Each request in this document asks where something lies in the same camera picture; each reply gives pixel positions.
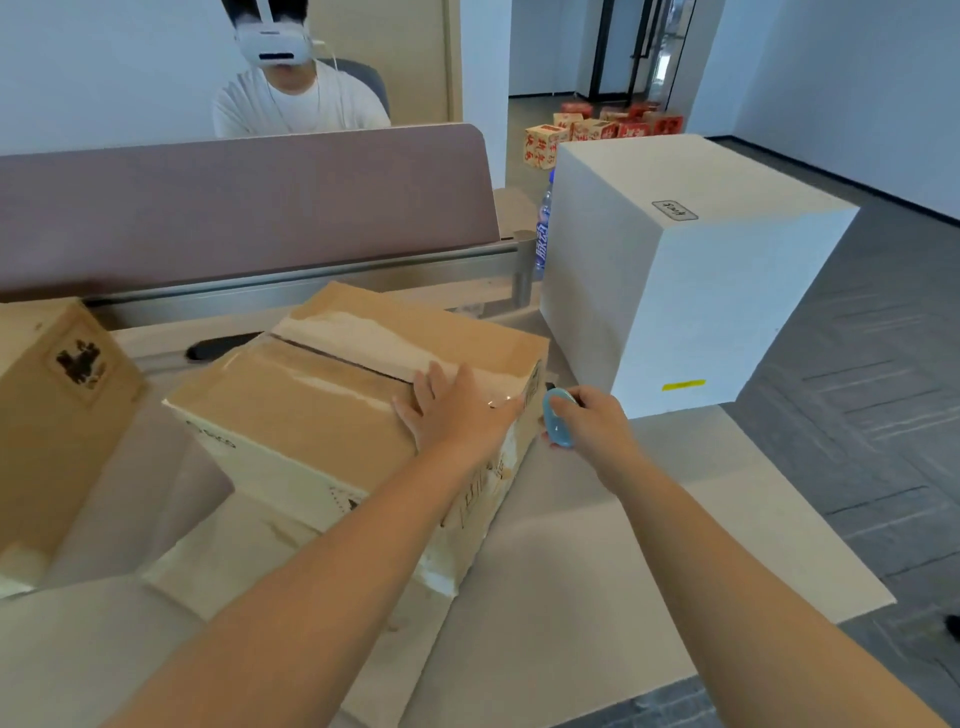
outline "white desk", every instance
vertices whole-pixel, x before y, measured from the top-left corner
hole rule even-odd
[[[117,338],[162,391],[180,376],[188,344],[264,328],[281,314],[131,329]],[[504,323],[548,334],[535,310]],[[571,383],[556,348],[549,370],[559,384]],[[95,726],[201,626],[135,576],[116,575],[166,551],[229,492],[157,402],[158,393],[84,509],[48,585],[112,578],[0,602],[5,723]],[[635,432],[735,538],[828,618],[850,619],[893,601],[719,407],[638,421]],[[150,468],[144,450],[155,459]],[[537,443],[401,725],[541,728],[692,674],[616,501],[576,456]]]

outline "white t-shirt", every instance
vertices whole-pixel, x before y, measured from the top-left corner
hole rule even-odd
[[[297,95],[273,88],[259,68],[239,74],[213,99],[214,132],[223,139],[390,126],[390,117],[366,84],[326,63],[316,64],[317,80]]]

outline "person's left hand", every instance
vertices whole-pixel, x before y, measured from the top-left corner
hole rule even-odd
[[[472,467],[487,462],[503,445],[507,430],[523,411],[523,398],[491,407],[480,394],[473,370],[460,367],[453,382],[437,362],[425,375],[414,376],[418,412],[394,399],[394,409],[417,441],[420,452],[436,447],[456,449]]]

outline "beige door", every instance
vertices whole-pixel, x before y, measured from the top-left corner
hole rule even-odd
[[[446,0],[313,0],[310,31],[383,77],[394,124],[449,121]]]

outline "hand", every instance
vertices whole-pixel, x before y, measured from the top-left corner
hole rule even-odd
[[[473,370],[466,364],[451,383],[440,365],[431,362],[426,375],[417,372],[414,376],[414,395],[419,412],[396,399],[394,409],[413,433],[417,449],[424,452],[450,447],[467,459],[471,469],[496,454],[510,425],[523,411],[522,397],[490,407],[480,394]]]
[[[604,484],[611,488],[618,475],[643,457],[630,430],[630,422],[620,402],[612,395],[587,386],[570,387],[567,391],[580,405],[563,397],[553,397],[547,402],[570,430],[573,449],[593,466]]]

